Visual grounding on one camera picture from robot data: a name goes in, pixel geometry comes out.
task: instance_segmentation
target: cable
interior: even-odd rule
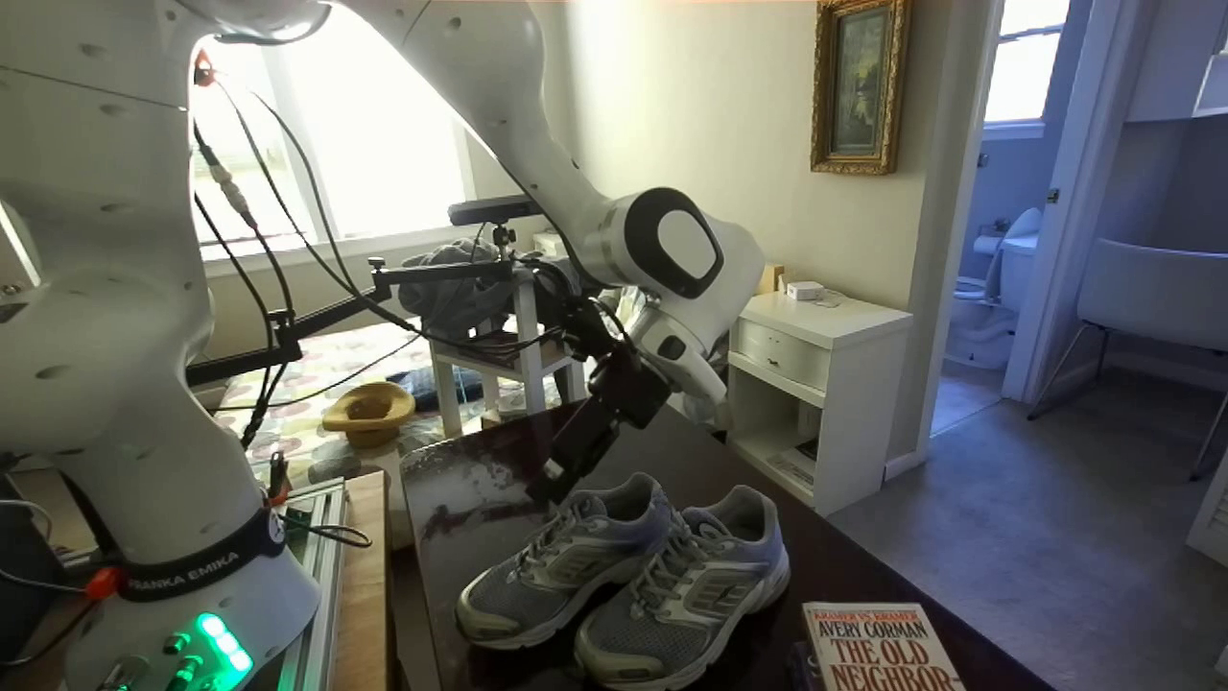
[[[73,587],[73,584],[27,580],[27,576],[15,576],[8,568],[0,568],[0,580],[8,580],[15,587],[31,587],[31,591],[81,595],[81,587]]]
[[[272,315],[269,315],[265,296],[257,292],[257,284],[253,284],[253,276],[242,269],[242,261],[234,257],[230,242],[223,238],[219,223],[207,215],[203,200],[192,196],[192,203],[196,203],[203,226],[219,238],[223,253],[230,257],[230,265],[234,265],[234,273],[238,273],[238,280],[242,280],[246,292],[253,296],[253,303],[257,303],[257,311],[261,311],[261,322],[265,322],[265,349],[272,349],[272,326],[269,326]],[[272,399],[269,369],[265,369],[265,376],[261,376],[261,392],[257,392],[253,415],[249,415],[249,422],[246,422],[246,430],[242,430],[242,449],[257,438],[257,430],[261,430],[261,422],[265,422],[269,403],[261,407],[261,399]]]
[[[42,541],[50,541],[54,518],[50,518],[50,511],[46,511],[42,503],[31,503],[31,499],[0,499],[0,511],[4,511],[4,507],[23,507],[23,511],[38,514],[38,518],[42,518]]]
[[[257,157],[261,177],[265,177],[265,184],[269,184],[280,215],[292,223],[295,238],[303,242],[303,250],[315,257],[315,265],[319,265],[322,273],[330,273],[334,284],[342,284],[345,292],[357,292],[357,284],[353,284],[353,276],[349,276],[349,269],[345,269],[345,261],[342,261],[342,250],[338,250],[338,242],[334,242],[334,230],[330,230],[330,219],[326,219],[326,207],[322,207],[322,196],[319,196],[319,184],[315,184],[315,169],[311,169],[303,146],[299,146],[299,142],[292,138],[292,131],[284,127],[288,142],[295,146],[295,154],[299,154],[299,161],[303,161],[303,169],[307,169],[311,196],[315,196],[319,219],[322,219],[322,226],[326,226],[326,238],[330,238],[330,246],[334,246],[334,261],[338,261],[338,273],[342,273],[342,276],[315,253],[311,238],[303,234],[299,219],[292,215],[292,207],[288,207],[276,177],[269,173],[265,150],[257,146],[257,134],[253,134],[246,111],[238,107],[234,92],[226,88],[226,81],[215,81],[215,84],[223,88],[223,96],[226,96],[238,127],[242,127],[242,138],[246,138],[249,154]]]
[[[292,518],[288,514],[288,530],[303,530],[303,534],[315,534],[315,537],[326,537],[326,541],[338,541],[338,545],[349,545],[349,549],[368,549],[372,537],[353,530],[353,526],[311,526],[307,518]]]
[[[418,334],[411,334],[403,346],[380,353],[376,361],[368,361],[368,365],[361,365],[361,369],[353,369],[353,372],[345,372],[345,376],[338,376],[338,380],[330,380],[330,384],[322,384],[322,388],[315,388],[315,392],[307,392],[307,395],[269,399],[269,407],[295,407],[295,403],[303,403],[303,399],[315,399],[315,395],[322,395],[322,392],[334,392],[334,388],[357,380],[361,372],[384,365],[388,357],[403,353],[403,349],[414,346],[414,342],[418,342]]]
[[[357,284],[353,284],[353,276],[349,276],[349,269],[345,269],[345,257],[342,257],[342,246],[338,246],[330,211],[326,211],[322,192],[319,192],[315,165],[311,165],[299,134],[284,123],[284,115],[280,115],[261,92],[249,92],[249,96],[272,115],[272,123],[280,127],[280,134],[284,134],[284,138],[292,142],[292,150],[299,154],[299,165],[303,165],[307,184],[311,184],[311,203],[315,203],[315,211],[319,211],[319,223],[322,223],[322,234],[326,234],[326,242],[330,242],[330,253],[334,253],[334,261],[338,261],[338,273],[342,273],[345,280],[342,280],[342,276],[315,253],[315,246],[303,238],[307,253],[315,257],[319,269],[326,269],[326,273],[353,296]]]
[[[595,307],[614,322],[614,330],[622,334],[622,342],[626,342],[633,353],[641,353],[637,342],[626,334],[618,311],[614,311],[610,303],[602,303],[602,299],[595,299]]]
[[[345,269],[345,253],[342,253],[342,246],[338,246],[338,234],[334,234],[334,223],[330,223],[330,211],[326,211],[326,203],[322,203],[319,177],[315,177],[315,165],[311,165],[303,142],[295,138],[295,131],[284,123],[284,115],[280,115],[261,92],[249,92],[249,96],[276,119],[276,127],[284,131],[284,138],[288,138],[292,150],[299,154],[303,173],[307,173],[307,184],[311,184],[311,203],[315,203],[315,211],[319,211],[322,234],[326,234],[326,242],[330,242],[330,253],[334,253],[342,276],[319,257],[319,250],[311,246],[311,238],[292,223],[295,234],[299,234],[299,242],[303,242],[303,250],[315,257],[315,265],[319,265],[322,273],[334,276],[334,284],[338,284],[345,296],[361,299],[365,311],[372,311],[372,315],[380,315],[384,322],[395,322],[395,326],[403,326],[403,330],[411,330],[411,334],[422,334],[414,322],[391,315],[388,307],[380,307],[380,303],[372,303],[372,299],[365,299],[365,296],[357,292],[357,284],[353,284],[353,276],[349,276],[349,269]]]
[[[234,215],[253,230],[257,246],[265,250],[269,269],[272,269],[276,288],[280,288],[280,299],[284,299],[284,307],[295,315],[292,284],[284,280],[284,269],[280,269],[280,261],[276,261],[276,253],[272,253],[272,246],[269,246],[257,215],[249,211],[242,188],[234,184],[234,177],[230,177],[230,169],[223,165],[223,157],[203,142],[200,123],[192,123],[192,138],[196,138],[200,157],[207,161],[207,173],[215,177],[215,184],[219,184],[223,196],[230,200]]]
[[[27,668],[35,664],[38,656],[46,656],[54,645],[61,645],[100,603],[88,603],[73,614],[73,622],[65,622],[65,630],[58,630],[54,637],[46,637],[35,653],[27,656],[12,656],[12,660],[0,660],[0,668]]]

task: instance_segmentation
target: yellow bowl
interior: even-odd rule
[[[388,445],[414,415],[414,395],[395,384],[361,384],[345,392],[326,415],[322,430],[342,430],[353,449]]]

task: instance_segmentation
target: book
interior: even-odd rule
[[[921,603],[802,603],[825,691],[959,691]]]

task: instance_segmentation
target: sneaker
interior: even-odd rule
[[[480,649],[549,641],[602,584],[645,572],[672,526],[675,511],[652,476],[572,491],[530,545],[461,591],[461,633]]]
[[[775,503],[737,484],[714,507],[679,511],[660,557],[583,618],[576,660],[602,687],[687,687],[787,584]]]

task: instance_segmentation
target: framed picture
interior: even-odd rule
[[[909,0],[821,0],[810,169],[883,177],[898,157]]]

